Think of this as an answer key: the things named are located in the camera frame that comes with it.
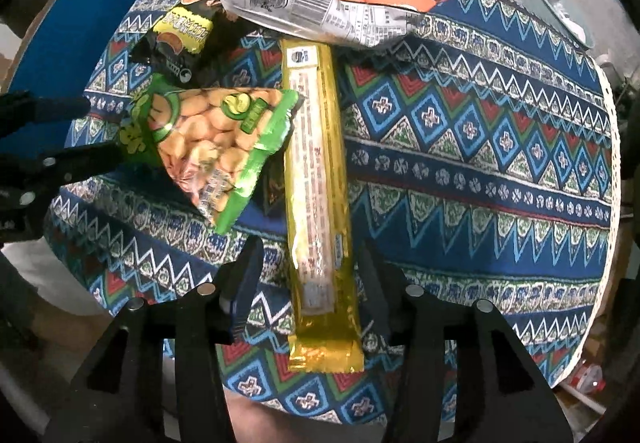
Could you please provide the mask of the green broad bean snack bag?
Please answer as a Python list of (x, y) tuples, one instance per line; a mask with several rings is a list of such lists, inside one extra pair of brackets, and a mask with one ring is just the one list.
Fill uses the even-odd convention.
[(183, 89), (154, 74), (134, 92), (116, 142), (130, 162), (164, 170), (222, 235), (288, 140), (300, 104), (290, 89)]

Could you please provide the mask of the black yellow snack bag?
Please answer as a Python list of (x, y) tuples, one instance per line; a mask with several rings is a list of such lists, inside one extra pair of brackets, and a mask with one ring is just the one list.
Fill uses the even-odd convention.
[(136, 43), (129, 59), (180, 87), (195, 88), (220, 70), (254, 29), (220, 0), (179, 0)]

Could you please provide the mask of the long yellow snack package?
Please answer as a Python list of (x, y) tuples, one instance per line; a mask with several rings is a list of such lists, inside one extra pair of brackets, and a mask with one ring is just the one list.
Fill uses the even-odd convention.
[(283, 39), (282, 86), (299, 107), (284, 151), (294, 331), (290, 366), (323, 374), (364, 367), (346, 156), (332, 50)]

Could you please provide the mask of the blue cardboard box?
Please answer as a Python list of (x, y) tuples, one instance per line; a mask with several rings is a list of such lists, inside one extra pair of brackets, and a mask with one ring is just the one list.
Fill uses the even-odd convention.
[[(84, 96), (108, 40), (134, 0), (49, 0), (29, 27), (2, 93), (29, 91), (40, 98)], [(70, 148), (70, 123), (28, 125), (1, 137), (1, 155), (37, 158)]]

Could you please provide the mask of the light blue trash bin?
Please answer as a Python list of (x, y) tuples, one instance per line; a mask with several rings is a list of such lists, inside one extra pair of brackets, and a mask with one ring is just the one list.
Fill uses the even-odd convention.
[(570, 0), (529, 0), (529, 9), (557, 30), (562, 30), (584, 50), (594, 47), (593, 34), (582, 12)]

